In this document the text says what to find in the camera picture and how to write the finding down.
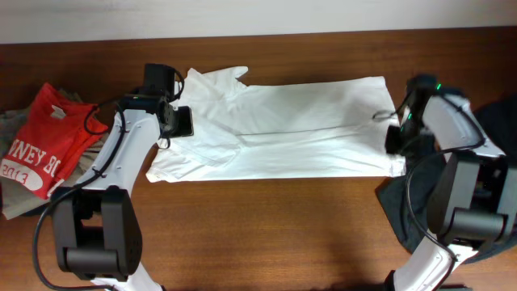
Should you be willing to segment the white t-shirt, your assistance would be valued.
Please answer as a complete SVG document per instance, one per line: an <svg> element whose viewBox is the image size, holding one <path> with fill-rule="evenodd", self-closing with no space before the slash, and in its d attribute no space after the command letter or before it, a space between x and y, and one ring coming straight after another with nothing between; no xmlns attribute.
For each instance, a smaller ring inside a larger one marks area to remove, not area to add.
<svg viewBox="0 0 517 291"><path fill-rule="evenodd" d="M397 177L405 159L385 150L394 109L382 77L282 86L246 85L245 66L189 70L180 104L194 133L163 141L152 182Z"/></svg>

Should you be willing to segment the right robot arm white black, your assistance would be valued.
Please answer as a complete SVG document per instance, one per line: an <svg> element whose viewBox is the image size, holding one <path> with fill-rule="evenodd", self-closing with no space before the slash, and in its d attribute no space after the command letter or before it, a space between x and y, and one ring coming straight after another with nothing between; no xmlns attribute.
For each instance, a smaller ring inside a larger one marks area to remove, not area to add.
<svg viewBox="0 0 517 291"><path fill-rule="evenodd" d="M400 123L388 128L387 153L413 156L426 135L439 149L407 171L403 202L423 238L409 260L388 274L382 288L440 290L465 260L511 236L516 166L475 119L469 100L433 75L409 79L402 104L390 115ZM411 203L411 184L418 168L433 158L443 158L445 167L427 201L427 221L421 223Z"/></svg>

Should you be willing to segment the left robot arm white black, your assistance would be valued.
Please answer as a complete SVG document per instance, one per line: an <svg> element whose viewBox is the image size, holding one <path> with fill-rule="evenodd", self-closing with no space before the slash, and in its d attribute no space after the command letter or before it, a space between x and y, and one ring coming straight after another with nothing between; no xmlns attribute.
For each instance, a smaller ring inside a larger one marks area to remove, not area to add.
<svg viewBox="0 0 517 291"><path fill-rule="evenodd" d="M52 218L57 265L95 290L162 290L141 263L143 238L131 194L159 140L193 134L191 109L174 107L185 80L168 65L145 65L144 82L116 99L114 122L97 158L72 187L59 187Z"/></svg>

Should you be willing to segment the black Nike t-shirt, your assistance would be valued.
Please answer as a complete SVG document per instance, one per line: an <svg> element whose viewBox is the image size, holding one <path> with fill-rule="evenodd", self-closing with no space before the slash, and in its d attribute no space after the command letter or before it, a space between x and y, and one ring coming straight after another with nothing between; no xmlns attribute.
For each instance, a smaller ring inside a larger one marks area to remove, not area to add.
<svg viewBox="0 0 517 291"><path fill-rule="evenodd" d="M507 95L500 100L486 104L474 112L482 128L492 142L504 151L508 160L516 164L516 95ZM427 201L445 167L442 157L433 157L416 167L410 184L410 200L419 222L427 226ZM379 186L377 198L399 243L413 252L423 235L412 221L406 206L406 177L399 176ZM516 230L512 230L508 240L495 244L486 251L479 252L469 264L496 256L516 247Z"/></svg>

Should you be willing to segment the red printed t-shirt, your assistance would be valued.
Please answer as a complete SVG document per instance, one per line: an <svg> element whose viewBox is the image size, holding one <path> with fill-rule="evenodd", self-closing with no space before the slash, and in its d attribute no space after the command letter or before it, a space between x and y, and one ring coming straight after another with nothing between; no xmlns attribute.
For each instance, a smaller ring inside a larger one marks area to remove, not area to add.
<svg viewBox="0 0 517 291"><path fill-rule="evenodd" d="M93 110L94 104L71 101L45 83L2 159L1 177L47 199L70 177L85 150L108 130L88 116Z"/></svg>

